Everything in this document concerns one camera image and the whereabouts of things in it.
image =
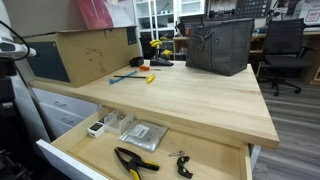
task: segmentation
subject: wooden floor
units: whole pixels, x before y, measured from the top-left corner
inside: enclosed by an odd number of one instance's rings
[[[270,84],[260,84],[280,145],[262,148],[254,180],[320,180],[320,86],[290,82],[303,88],[301,94],[281,86],[274,97]]]

